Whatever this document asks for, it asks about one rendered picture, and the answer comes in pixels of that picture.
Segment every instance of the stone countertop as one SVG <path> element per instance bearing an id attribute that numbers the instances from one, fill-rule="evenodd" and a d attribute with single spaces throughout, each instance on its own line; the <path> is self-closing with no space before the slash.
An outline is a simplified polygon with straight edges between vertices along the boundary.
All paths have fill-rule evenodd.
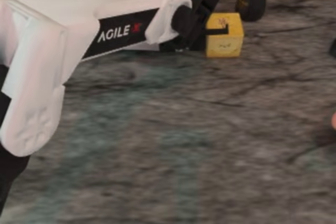
<path id="1" fill-rule="evenodd" d="M 240 58 L 81 64 L 2 223 L 336 223 L 336 1 L 270 1 L 244 27 Z"/>

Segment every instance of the gray marble surface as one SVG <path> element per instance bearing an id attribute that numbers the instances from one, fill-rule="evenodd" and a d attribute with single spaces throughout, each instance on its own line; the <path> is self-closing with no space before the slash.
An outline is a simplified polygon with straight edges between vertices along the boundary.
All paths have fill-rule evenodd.
<path id="1" fill-rule="evenodd" d="M 240 58 L 81 64 L 1 223 L 336 223 L 336 1 L 270 1 L 244 27 Z"/>

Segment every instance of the white plastic casing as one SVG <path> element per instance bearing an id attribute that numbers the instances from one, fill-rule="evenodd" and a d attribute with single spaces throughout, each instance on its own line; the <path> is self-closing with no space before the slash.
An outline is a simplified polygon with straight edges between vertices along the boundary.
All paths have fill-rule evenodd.
<path id="1" fill-rule="evenodd" d="M 1 91 L 11 98 L 3 147 L 27 156 L 50 140 L 63 84 L 96 37 L 99 19 L 159 8 L 145 32 L 146 43 L 158 44 L 178 35 L 171 20 L 181 5 L 192 7 L 191 0 L 0 0 L 0 63 L 9 67 Z"/>

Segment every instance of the yellow box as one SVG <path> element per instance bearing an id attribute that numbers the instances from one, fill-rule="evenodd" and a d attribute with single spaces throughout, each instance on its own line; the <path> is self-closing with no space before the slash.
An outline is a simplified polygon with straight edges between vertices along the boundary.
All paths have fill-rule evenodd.
<path id="1" fill-rule="evenodd" d="M 206 29 L 224 29 L 228 34 L 207 35 L 206 56 L 209 58 L 238 57 L 244 40 L 244 29 L 239 13 L 212 13 Z"/>

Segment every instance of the robotic arm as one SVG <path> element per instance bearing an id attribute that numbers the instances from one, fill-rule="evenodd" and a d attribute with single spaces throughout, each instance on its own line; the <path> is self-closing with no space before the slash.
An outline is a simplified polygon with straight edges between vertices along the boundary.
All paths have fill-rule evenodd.
<path id="1" fill-rule="evenodd" d="M 0 185 L 0 212 L 28 157 L 57 129 L 64 84 L 80 62 L 144 43 L 193 48 L 218 1 L 0 0 L 0 163 L 21 163 L 10 179 L 0 168 L 9 185 Z"/>

